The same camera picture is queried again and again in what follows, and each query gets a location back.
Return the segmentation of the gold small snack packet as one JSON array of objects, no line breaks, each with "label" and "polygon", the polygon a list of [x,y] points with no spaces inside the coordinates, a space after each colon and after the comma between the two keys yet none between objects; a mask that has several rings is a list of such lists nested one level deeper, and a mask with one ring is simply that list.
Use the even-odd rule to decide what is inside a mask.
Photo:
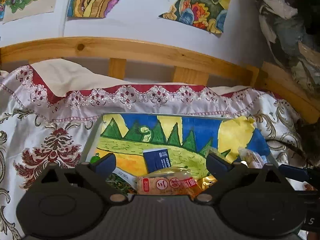
[{"label": "gold small snack packet", "polygon": [[208,189],[210,186],[212,186],[213,184],[215,184],[216,182],[217,182],[217,179],[214,176],[208,175],[206,177],[198,179],[197,185],[200,187],[202,191],[204,191]]}]

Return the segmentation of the white green pickle bag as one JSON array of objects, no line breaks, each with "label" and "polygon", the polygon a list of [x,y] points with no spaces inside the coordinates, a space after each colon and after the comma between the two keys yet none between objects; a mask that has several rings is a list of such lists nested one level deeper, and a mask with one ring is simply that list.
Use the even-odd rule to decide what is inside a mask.
[{"label": "white green pickle bag", "polygon": [[106,178],[106,182],[123,194],[128,195],[137,193],[137,177],[121,168],[116,167]]}]

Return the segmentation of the clear cracker snack packet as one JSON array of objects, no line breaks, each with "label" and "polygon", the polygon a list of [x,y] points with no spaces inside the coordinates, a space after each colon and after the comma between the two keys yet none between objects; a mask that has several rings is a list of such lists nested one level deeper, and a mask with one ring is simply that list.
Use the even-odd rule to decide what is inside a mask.
[{"label": "clear cracker snack packet", "polygon": [[263,168],[263,166],[267,163],[265,156],[261,156],[247,148],[239,147],[238,152],[241,162],[246,163],[248,168]]}]

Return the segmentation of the rice cracker square packet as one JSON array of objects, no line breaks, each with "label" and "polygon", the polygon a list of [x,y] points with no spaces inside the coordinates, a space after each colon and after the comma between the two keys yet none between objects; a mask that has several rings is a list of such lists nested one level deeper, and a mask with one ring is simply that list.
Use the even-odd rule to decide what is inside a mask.
[{"label": "rice cracker square packet", "polygon": [[177,177],[139,177],[137,179],[138,194],[143,195],[190,195],[196,196],[202,190],[192,177],[180,179]]}]

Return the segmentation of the navy blue long snack packet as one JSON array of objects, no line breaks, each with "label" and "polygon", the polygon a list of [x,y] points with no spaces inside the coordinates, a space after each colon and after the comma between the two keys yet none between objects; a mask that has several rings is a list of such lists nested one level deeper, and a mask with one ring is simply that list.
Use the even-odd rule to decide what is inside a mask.
[{"label": "navy blue long snack packet", "polygon": [[146,168],[149,173],[171,167],[167,148],[154,148],[143,151]]}]

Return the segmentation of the grey tray with painted liner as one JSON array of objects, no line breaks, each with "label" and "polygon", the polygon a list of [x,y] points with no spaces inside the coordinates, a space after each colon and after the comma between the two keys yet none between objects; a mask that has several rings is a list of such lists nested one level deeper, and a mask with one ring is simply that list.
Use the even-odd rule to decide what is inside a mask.
[{"label": "grey tray with painted liner", "polygon": [[[199,118],[181,115],[109,113],[95,124],[84,148],[83,159],[108,153],[116,156],[116,167],[137,177],[198,179],[211,175],[206,158],[214,153],[233,163],[241,161],[238,148],[265,156],[270,149],[252,118]],[[171,167],[149,173],[144,150],[167,148]]]}]

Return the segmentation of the floral satin bed cover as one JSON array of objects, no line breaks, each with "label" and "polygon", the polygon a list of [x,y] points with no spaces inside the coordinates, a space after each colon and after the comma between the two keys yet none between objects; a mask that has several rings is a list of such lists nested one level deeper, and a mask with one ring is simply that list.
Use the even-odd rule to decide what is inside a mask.
[{"label": "floral satin bed cover", "polygon": [[20,239],[18,201],[49,163],[73,168],[104,114],[152,113],[199,118],[252,118],[274,158],[301,147],[298,112],[280,96],[251,87],[183,83],[117,85],[56,96],[31,65],[1,75],[1,239]]}]

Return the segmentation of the cream pillow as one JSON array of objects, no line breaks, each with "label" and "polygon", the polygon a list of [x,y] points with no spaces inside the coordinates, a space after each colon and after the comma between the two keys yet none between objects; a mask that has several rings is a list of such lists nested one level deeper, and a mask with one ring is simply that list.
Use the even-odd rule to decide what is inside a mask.
[{"label": "cream pillow", "polygon": [[40,61],[32,63],[31,66],[49,89],[60,97],[74,90],[92,90],[130,84],[128,81],[114,77],[94,74],[82,65],[64,59]]}]

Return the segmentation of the fish flower drawing poster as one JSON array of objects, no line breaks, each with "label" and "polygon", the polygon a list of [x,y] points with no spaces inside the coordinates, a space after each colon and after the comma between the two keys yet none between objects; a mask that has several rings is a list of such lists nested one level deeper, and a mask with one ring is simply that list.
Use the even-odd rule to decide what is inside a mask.
[{"label": "fish flower drawing poster", "polygon": [[221,35],[231,0],[177,0],[160,18]]}]

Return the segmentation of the hanging dark clothes pile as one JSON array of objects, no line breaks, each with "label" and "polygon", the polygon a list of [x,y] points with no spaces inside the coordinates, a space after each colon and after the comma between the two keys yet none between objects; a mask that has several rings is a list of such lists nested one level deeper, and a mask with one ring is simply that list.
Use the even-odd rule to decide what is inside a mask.
[{"label": "hanging dark clothes pile", "polygon": [[276,63],[319,98],[319,0],[255,0]]}]

